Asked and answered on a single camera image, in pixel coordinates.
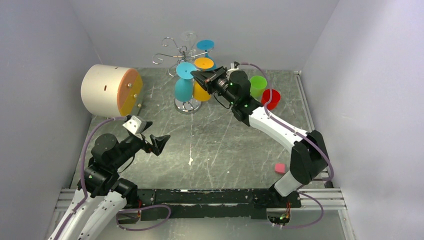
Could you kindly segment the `clear wine glass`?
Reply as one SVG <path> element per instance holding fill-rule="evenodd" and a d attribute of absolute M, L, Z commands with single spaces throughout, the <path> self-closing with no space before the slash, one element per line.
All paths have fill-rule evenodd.
<path fill-rule="evenodd" d="M 186 46 L 187 58 L 186 61 L 189 63 L 194 63 L 195 57 L 197 54 L 196 43 L 198 41 L 198 36 L 193 30 L 186 30 L 180 34 L 180 38 L 183 41 L 183 45 Z"/>

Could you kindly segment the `light blue plastic goblet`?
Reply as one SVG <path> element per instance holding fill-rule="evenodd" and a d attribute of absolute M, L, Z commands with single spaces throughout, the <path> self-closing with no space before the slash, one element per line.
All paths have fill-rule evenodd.
<path fill-rule="evenodd" d="M 179 77 L 175 83 L 174 96 L 180 102 L 188 102 L 192 99 L 194 83 L 191 71 L 196 71 L 196 67 L 189 62 L 182 62 L 176 67 L 176 74 Z"/>

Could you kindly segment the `blue plastic wine glass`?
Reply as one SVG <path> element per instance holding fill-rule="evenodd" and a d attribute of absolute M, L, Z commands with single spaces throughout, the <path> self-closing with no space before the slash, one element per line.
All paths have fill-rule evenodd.
<path fill-rule="evenodd" d="M 211 60 L 213 60 L 209 56 L 209 52 L 211 50 L 213 50 L 214 46 L 215 46 L 215 43 L 212 40 L 210 40 L 210 39 L 200 40 L 196 44 L 196 48 L 201 51 L 202 55 L 199 55 L 198 58 L 206 57 L 206 58 L 210 58 Z M 214 62 L 214 67 L 211 70 L 214 70 L 216 68 L 215 61 L 213 60 L 213 62 Z"/>

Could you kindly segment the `green plastic wine glass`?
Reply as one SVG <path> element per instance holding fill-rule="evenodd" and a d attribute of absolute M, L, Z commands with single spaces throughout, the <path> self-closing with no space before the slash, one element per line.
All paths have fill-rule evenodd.
<path fill-rule="evenodd" d="M 250 95 L 254 98 L 259 98 L 265 91 L 268 82 L 265 77 L 254 75 L 250 78 Z"/>

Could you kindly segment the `orange plastic wine glass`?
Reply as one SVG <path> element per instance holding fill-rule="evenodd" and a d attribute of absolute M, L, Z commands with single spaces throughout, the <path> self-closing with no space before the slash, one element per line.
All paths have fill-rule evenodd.
<path fill-rule="evenodd" d="M 211 70 L 215 66 L 215 63 L 208 57 L 200 57 L 194 61 L 194 65 L 200 70 Z M 211 95 L 195 80 L 193 85 L 193 97 L 199 102 L 206 102 L 211 98 Z"/>

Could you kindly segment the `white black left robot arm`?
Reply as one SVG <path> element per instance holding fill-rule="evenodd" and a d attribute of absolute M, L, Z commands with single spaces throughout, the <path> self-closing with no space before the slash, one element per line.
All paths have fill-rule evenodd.
<path fill-rule="evenodd" d="M 141 216 L 144 202 L 139 198 L 135 183 L 121 178 L 119 168 L 140 150 L 160 155 L 170 135 L 150 136 L 151 142 L 130 135 L 118 141 L 111 133 L 99 136 L 91 150 L 88 166 L 81 171 L 73 199 L 50 235 L 51 240 L 91 240 L 99 235 L 108 222 L 134 208 Z"/>

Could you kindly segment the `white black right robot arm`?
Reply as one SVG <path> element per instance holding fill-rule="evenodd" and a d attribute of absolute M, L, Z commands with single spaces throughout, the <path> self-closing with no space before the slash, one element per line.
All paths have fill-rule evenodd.
<path fill-rule="evenodd" d="M 270 202 L 282 207 L 289 194 L 312 182 L 329 167 L 330 161 L 322 134 L 310 132 L 287 123 L 272 114 L 266 106 L 251 96 L 251 83 L 242 70 L 229 71 L 220 67 L 209 71 L 192 71 L 194 80 L 209 94 L 218 94 L 227 100 L 234 117 L 257 129 L 290 153 L 289 170 L 272 185 Z"/>

